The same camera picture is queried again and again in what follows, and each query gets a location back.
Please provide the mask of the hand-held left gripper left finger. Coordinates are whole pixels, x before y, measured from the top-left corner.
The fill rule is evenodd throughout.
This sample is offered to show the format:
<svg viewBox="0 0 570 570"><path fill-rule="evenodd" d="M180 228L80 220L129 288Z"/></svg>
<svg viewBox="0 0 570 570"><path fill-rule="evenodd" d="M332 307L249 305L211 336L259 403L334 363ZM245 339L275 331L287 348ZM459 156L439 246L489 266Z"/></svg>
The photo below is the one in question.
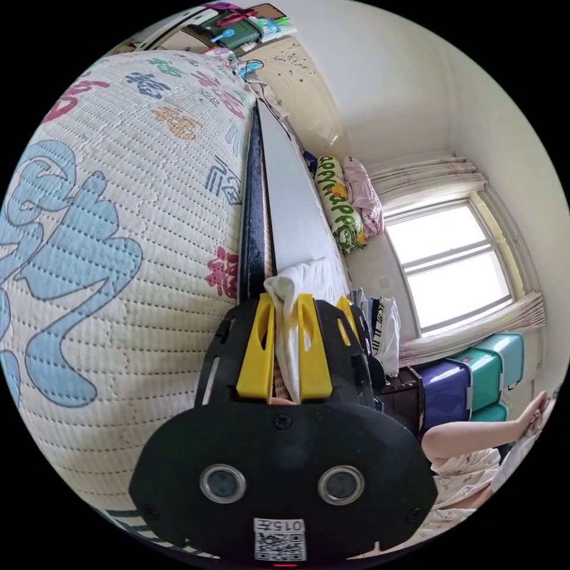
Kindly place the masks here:
<svg viewBox="0 0 570 570"><path fill-rule="evenodd" d="M276 312L268 293L255 304L254 319L236 384L240 397L271 397L274 377Z"/></svg>

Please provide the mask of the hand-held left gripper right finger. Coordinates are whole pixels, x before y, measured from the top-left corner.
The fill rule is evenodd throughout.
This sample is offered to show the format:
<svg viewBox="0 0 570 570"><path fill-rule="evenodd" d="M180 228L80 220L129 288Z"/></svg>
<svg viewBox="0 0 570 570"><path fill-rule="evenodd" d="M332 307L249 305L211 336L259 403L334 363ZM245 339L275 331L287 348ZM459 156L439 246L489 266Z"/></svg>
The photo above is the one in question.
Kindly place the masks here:
<svg viewBox="0 0 570 570"><path fill-rule="evenodd" d="M312 295L297 299L299 395L301 401L326 400L333 386Z"/></svg>

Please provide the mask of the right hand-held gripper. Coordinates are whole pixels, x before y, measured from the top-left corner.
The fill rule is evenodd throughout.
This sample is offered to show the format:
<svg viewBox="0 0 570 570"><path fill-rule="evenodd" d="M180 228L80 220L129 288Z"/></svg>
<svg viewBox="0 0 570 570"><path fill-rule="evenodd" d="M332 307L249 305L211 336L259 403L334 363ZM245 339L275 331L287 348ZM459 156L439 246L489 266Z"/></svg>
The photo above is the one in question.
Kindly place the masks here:
<svg viewBox="0 0 570 570"><path fill-rule="evenodd" d="M382 396L386 387L386 376L382 363L372 354L372 335L368 320L363 311L345 296L340 296L336 308L344 315L346 324L338 319L338 327L343 341L348 346L351 335L356 339L367 358L367 367L370 376L370 392L374 406L384 406Z"/></svg>

